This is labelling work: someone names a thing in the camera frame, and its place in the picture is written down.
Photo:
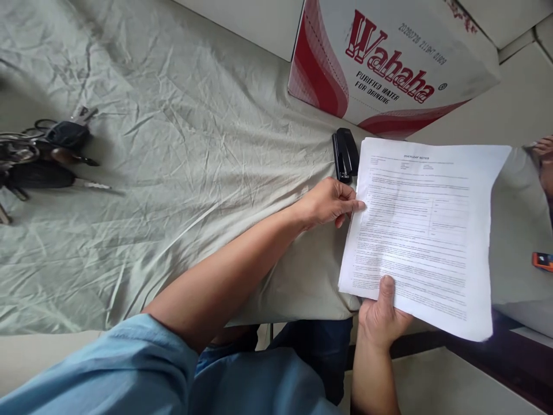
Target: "stapler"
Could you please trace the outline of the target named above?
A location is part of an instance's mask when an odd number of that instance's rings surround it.
[[[338,129],[332,135],[334,147],[334,164],[336,178],[342,183],[350,184],[353,176],[357,176],[359,169],[359,152],[349,129]]]

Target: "black key fob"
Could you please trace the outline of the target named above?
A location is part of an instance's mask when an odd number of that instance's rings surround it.
[[[46,140],[50,143],[74,151],[81,150],[90,137],[90,130],[87,126],[71,121],[61,121],[46,133]]]
[[[52,161],[37,160],[9,169],[6,187],[61,188],[72,186],[74,182],[75,175],[70,170]]]

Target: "left hand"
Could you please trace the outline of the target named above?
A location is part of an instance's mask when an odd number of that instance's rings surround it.
[[[340,228],[346,215],[366,207],[362,201],[355,200],[355,196],[350,186],[327,177],[290,208],[304,221],[304,230],[331,221]]]
[[[400,337],[411,322],[413,316],[393,306],[395,282],[391,276],[380,280],[378,301],[365,299],[359,309],[359,336],[370,347],[388,353],[390,346]]]
[[[542,164],[553,163],[553,135],[548,135],[538,141],[533,152],[540,158]]]

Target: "stack of papers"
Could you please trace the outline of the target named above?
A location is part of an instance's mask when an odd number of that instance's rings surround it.
[[[395,307],[483,341],[491,321],[491,188],[509,146],[429,146],[365,138],[339,290],[377,299],[396,281]]]

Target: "forearm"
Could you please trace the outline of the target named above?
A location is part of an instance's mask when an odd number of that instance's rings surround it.
[[[186,271],[143,312],[201,352],[303,227],[292,208],[269,216]]]
[[[400,414],[388,350],[378,350],[362,334],[357,336],[351,386],[352,414]]]
[[[540,183],[548,199],[553,198],[553,164],[543,162],[540,171]]]

